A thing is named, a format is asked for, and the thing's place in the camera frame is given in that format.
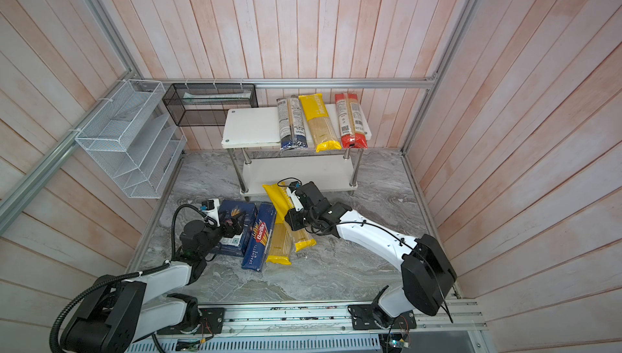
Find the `brown blue spaghetti package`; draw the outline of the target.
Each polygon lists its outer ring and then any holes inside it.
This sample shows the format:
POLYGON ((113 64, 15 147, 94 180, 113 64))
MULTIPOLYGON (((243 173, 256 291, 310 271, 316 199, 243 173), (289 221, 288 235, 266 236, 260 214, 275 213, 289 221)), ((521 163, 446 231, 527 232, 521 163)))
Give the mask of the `brown blue spaghetti package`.
POLYGON ((280 149, 294 150, 308 147, 303 111, 299 98, 292 96, 277 101, 280 149))

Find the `red spaghetti package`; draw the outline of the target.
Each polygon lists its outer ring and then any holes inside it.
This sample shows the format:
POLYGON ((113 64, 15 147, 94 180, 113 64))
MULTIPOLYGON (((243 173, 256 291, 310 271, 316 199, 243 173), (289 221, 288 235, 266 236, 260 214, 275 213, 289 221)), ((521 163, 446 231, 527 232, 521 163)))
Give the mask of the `red spaghetti package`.
POLYGON ((357 94, 340 93, 335 95, 341 143, 344 148, 367 149, 364 132, 363 113, 357 94))

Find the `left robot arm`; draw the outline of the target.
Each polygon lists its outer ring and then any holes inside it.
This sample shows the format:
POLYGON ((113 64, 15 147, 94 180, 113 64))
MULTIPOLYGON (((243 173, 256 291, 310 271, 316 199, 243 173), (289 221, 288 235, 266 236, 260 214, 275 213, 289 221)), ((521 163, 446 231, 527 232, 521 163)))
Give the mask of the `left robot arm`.
POLYGON ((178 293, 195 283, 215 258, 224 238, 243 233, 246 212, 209 206, 188 209, 199 218, 180 234, 171 224, 172 254, 161 265, 125 275, 104 275, 60 312, 49 337, 53 352, 123 352, 134 342, 157 339, 159 331, 209 340, 220 333, 225 311, 200 309, 193 296, 178 293))

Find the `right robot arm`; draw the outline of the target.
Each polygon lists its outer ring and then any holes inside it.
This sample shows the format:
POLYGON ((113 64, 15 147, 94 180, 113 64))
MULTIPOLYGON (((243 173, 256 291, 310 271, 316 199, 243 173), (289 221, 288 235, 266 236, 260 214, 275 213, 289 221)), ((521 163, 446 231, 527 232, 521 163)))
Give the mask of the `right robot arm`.
POLYGON ((440 309, 448 309, 446 298, 457 277, 433 236, 415 238, 390 230, 341 202, 323 212, 317 207, 291 209, 285 222, 295 231, 305 229, 318 236, 334 236, 359 244, 400 272, 401 283, 382 288, 371 304, 348 307, 355 329, 388 329, 405 312, 414 309, 431 317, 440 309))

